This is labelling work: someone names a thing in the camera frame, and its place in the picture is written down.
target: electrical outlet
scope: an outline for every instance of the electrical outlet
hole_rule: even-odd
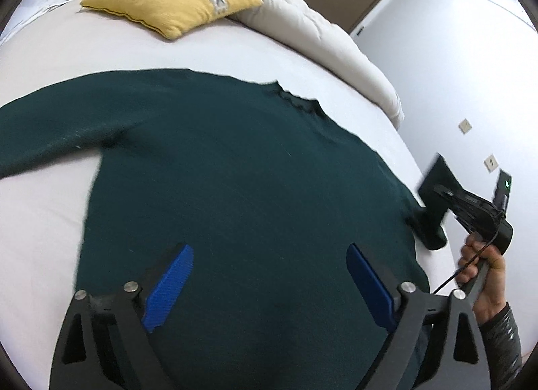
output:
[[[462,131],[462,133],[465,135],[467,132],[469,132],[469,130],[472,129],[472,126],[470,124],[470,122],[466,119],[464,119],[459,125],[459,130]]]
[[[484,165],[486,166],[486,168],[489,170],[490,173],[492,173],[493,171],[495,171],[495,169],[499,166],[499,163],[497,162],[497,160],[495,159],[495,156],[493,156],[493,154],[491,154],[490,156],[488,156],[486,158],[486,160],[484,161]]]

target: human hand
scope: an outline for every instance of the human hand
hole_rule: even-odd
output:
[[[458,261],[458,266],[463,267],[467,264],[483,246],[485,246],[485,243],[477,241],[473,234],[469,235],[465,245],[462,247],[462,257]],[[476,258],[471,265],[459,273],[456,276],[456,282],[462,285],[478,275],[476,264],[481,258],[488,261],[490,270],[484,282],[484,288],[473,307],[474,315],[479,325],[492,319],[506,306],[506,265],[499,249],[494,245],[488,246],[479,258]]]

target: black handle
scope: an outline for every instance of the black handle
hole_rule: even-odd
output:
[[[490,265],[484,259],[478,261],[477,267],[478,275],[476,275],[473,279],[471,279],[469,282],[467,282],[461,287],[461,289],[467,295],[471,306],[474,305],[474,303],[478,299],[478,296],[482,292],[482,289],[484,288],[484,283],[486,282],[486,277],[488,276],[488,270],[490,269]]]

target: metal screw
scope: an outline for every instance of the metal screw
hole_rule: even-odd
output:
[[[454,297],[455,297],[456,299],[459,299],[459,300],[464,300],[464,299],[467,297],[467,295],[465,294],[465,292],[464,292],[463,290],[459,290],[459,289],[458,289],[458,290],[454,290],[454,291],[452,292],[452,294],[454,295]]]
[[[406,293],[414,293],[416,291],[416,285],[413,282],[405,281],[402,282],[402,290]]]
[[[86,299],[86,296],[88,296],[88,293],[86,293],[86,290],[79,290],[75,293],[75,300]]]
[[[123,290],[128,293],[134,293],[136,290],[138,290],[138,283],[136,283],[136,281],[129,281],[123,285]]]

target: dark green sweater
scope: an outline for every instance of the dark green sweater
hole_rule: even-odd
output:
[[[277,83],[88,75],[2,107],[0,140],[0,177],[102,148],[78,288],[117,290],[176,243],[193,247],[150,336],[183,389],[355,389],[386,334],[346,270],[352,242],[428,290],[404,222],[410,192],[317,101]]]

